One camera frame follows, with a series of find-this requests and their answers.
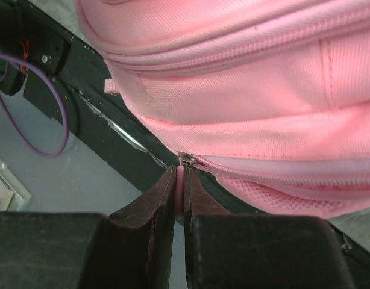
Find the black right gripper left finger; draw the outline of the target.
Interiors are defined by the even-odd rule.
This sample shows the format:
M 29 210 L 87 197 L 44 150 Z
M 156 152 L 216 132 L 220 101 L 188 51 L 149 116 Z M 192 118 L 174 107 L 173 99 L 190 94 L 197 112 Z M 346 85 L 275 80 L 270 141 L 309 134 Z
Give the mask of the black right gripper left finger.
M 171 166 L 150 190 L 110 215 L 121 238 L 116 256 L 126 288 L 169 287 L 176 177 Z

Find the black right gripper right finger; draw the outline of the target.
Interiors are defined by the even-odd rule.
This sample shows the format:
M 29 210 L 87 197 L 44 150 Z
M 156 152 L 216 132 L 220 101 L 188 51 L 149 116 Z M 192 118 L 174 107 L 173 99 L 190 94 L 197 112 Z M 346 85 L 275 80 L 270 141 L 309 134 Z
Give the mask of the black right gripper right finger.
M 229 212 L 217 202 L 203 187 L 194 168 L 187 166 L 184 177 L 184 237 L 185 237 L 185 264 L 186 281 L 188 288 L 195 288 L 194 232 L 197 215 L 217 214 L 226 215 Z

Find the pink student backpack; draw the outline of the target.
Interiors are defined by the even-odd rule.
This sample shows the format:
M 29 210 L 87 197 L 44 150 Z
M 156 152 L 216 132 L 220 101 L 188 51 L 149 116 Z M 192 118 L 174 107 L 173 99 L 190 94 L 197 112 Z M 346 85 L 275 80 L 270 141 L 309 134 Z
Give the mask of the pink student backpack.
M 76 1 L 105 92 L 272 214 L 370 208 L 370 1 Z

